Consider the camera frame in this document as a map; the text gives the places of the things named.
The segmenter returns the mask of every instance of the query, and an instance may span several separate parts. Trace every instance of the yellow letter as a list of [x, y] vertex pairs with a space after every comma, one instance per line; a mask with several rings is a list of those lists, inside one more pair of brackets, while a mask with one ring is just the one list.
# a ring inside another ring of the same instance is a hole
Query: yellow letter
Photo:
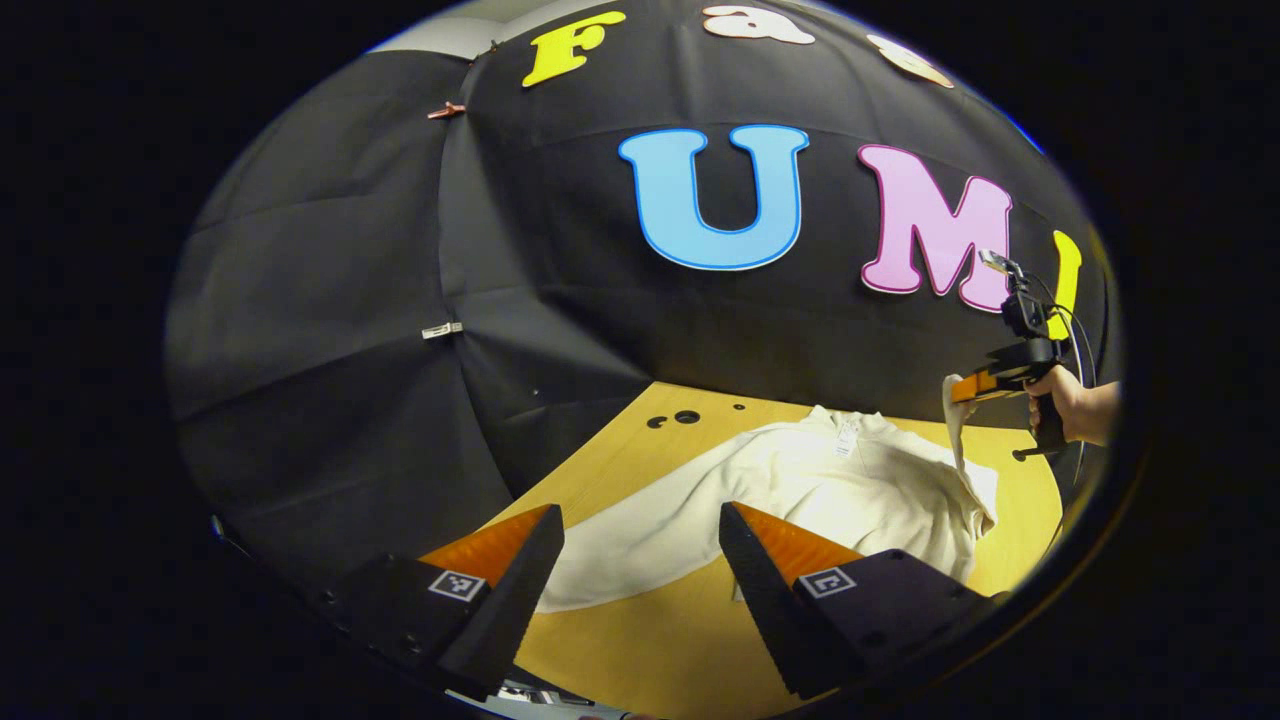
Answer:
[[[1057, 246], [1057, 293], [1053, 296], [1053, 302], [1074, 313], [1075, 283], [1080, 274], [1080, 249], [1061, 231], [1053, 231], [1053, 245]], [[1053, 313], [1048, 319], [1048, 337], [1051, 340], [1069, 337], [1060, 313]]]
[[600, 26], [621, 23], [625, 19], [627, 19], [626, 15], [613, 10], [539, 35], [530, 42], [538, 47], [538, 55], [534, 56], [534, 70], [525, 76], [522, 85], [530, 87], [547, 78], [582, 67], [586, 58], [573, 55], [573, 49], [591, 50], [598, 47], [604, 42], [604, 28]]

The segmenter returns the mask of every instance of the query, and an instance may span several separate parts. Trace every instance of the blue letter u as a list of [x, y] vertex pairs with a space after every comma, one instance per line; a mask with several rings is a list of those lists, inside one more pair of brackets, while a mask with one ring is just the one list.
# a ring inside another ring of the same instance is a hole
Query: blue letter u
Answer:
[[659, 255], [701, 270], [746, 270], [772, 263], [800, 234], [800, 173], [796, 154], [809, 136], [782, 126], [742, 126], [730, 142], [751, 154], [755, 167], [755, 222], [740, 231], [709, 227], [698, 211], [694, 155], [707, 136], [662, 129], [628, 137], [618, 146], [636, 172], [636, 205], [645, 240]]

